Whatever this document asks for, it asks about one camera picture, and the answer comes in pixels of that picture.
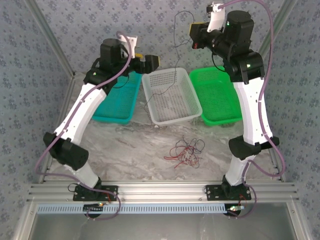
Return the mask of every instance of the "gray marble surface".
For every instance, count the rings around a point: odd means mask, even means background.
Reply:
[[[78,97],[84,77],[82,73],[75,75],[69,109]],[[141,84],[133,118],[128,125],[94,120],[89,122],[80,145],[89,151],[88,161],[102,180],[218,181],[222,179],[228,171],[232,156],[228,141],[243,133],[242,122],[209,127],[204,125],[202,118],[199,117],[181,124],[151,127],[148,115],[144,111],[145,104],[146,97]],[[164,159],[182,136],[186,140],[197,138],[205,142],[199,168],[181,164],[174,169],[177,161]],[[274,173],[274,165],[267,150],[256,157],[256,162],[266,171]],[[49,172],[70,174],[56,160],[52,162]],[[248,170],[247,179],[269,180],[270,178],[252,166]]]

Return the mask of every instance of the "blue floral wallpaper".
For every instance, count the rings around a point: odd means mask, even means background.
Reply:
[[[288,181],[297,182],[315,239],[320,239],[320,2],[300,0],[274,47],[265,95],[270,125],[281,137]]]
[[[265,2],[275,16],[283,0]],[[73,70],[86,72],[100,55],[103,39],[115,38],[118,30],[139,36],[137,53],[158,55],[162,68],[172,68],[177,61],[173,51],[175,14],[187,10],[193,13],[196,22],[207,22],[206,6],[212,0],[37,0],[37,3]],[[264,9],[254,2],[242,2],[228,7],[226,11],[233,9],[252,14],[256,22],[252,47],[258,50],[269,29]],[[192,17],[186,12],[177,16],[177,42],[189,38],[191,22]],[[187,71],[212,65],[211,54],[207,50],[195,51],[190,45],[183,45],[179,52],[181,60],[178,67]]]
[[[23,0],[1,0],[0,23],[0,240],[9,240],[69,80]]]

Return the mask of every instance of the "plastic basket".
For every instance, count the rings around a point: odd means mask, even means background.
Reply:
[[[134,114],[141,77],[136,72],[129,74],[129,80],[125,76],[118,77],[117,83],[100,103],[92,119],[104,123],[128,124]]]
[[[236,90],[229,75],[215,67],[193,70],[190,79],[202,106],[202,118],[207,126],[242,120]]]
[[[199,99],[185,69],[178,67],[176,70],[170,68],[144,74],[142,84],[146,100],[153,95],[148,108],[154,124],[168,126],[202,114]]]

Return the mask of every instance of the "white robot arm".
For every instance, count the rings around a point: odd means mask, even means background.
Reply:
[[[145,61],[141,61],[139,57],[135,57],[137,36],[127,38],[130,41],[131,51],[126,39],[122,35],[119,35],[118,39],[108,38],[103,41],[100,46],[101,57],[93,63],[91,70],[86,73],[81,92],[70,112],[54,133],[47,132],[43,137],[45,145],[49,146],[56,136],[63,132],[60,139],[49,152],[53,158],[70,170],[81,183],[90,188],[95,188],[99,181],[100,186],[101,180],[92,171],[87,161],[89,152],[80,147],[79,144],[94,112],[117,83],[117,80],[115,79],[101,88],[91,90],[119,72],[119,69],[128,61],[128,52],[131,52],[131,60],[127,69],[122,73],[124,76],[128,76],[129,72],[132,71],[139,74],[149,74],[159,66],[158,56],[146,55]],[[89,91],[91,91],[90,94],[85,100],[82,100],[84,95]],[[73,114],[80,102],[82,102],[81,105],[75,114]]]
[[[264,65],[259,53],[250,49],[254,22],[248,12],[235,10],[228,13],[225,27],[224,8],[213,2],[206,10],[210,22],[193,23],[190,37],[193,49],[209,48],[214,55],[223,59],[225,72],[230,76],[237,93],[243,118],[243,135],[229,141],[232,153],[228,172],[222,180],[222,189],[227,199],[236,199],[247,189],[242,177],[245,166],[263,149],[272,146],[263,134],[258,115],[258,101],[264,83]],[[279,139],[273,136],[267,119],[264,97],[261,100],[263,126],[267,136],[275,145]]]

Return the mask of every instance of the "white mesh basket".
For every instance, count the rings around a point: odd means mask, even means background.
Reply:
[[[147,101],[154,94],[148,102],[154,124],[168,126],[189,121],[202,114],[196,91],[185,69],[177,67],[176,76],[174,68],[144,74],[142,84]]]

